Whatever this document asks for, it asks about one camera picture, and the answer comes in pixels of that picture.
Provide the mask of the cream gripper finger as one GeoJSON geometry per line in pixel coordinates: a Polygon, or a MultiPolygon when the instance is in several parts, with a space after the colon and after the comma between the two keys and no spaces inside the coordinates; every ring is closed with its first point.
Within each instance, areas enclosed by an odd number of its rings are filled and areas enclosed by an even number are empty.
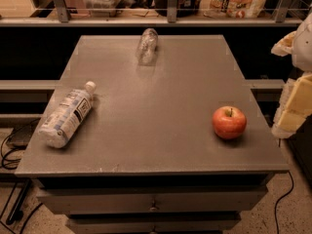
{"type": "Polygon", "coordinates": [[[273,119],[273,136],[291,137],[311,115],[312,74],[303,74],[296,80],[289,78],[284,85],[273,119]]]}
{"type": "Polygon", "coordinates": [[[279,42],[277,42],[271,49],[271,53],[276,56],[284,57],[290,55],[293,51],[293,39],[295,31],[287,34],[279,42]]]}

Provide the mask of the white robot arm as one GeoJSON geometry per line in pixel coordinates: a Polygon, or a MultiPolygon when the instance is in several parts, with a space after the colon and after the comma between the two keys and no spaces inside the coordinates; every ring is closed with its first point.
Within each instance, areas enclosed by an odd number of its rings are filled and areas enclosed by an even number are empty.
{"type": "Polygon", "coordinates": [[[291,55],[292,65],[303,72],[299,78],[287,80],[273,119],[273,136],[289,138],[312,115],[312,15],[276,43],[271,53],[291,55]]]}

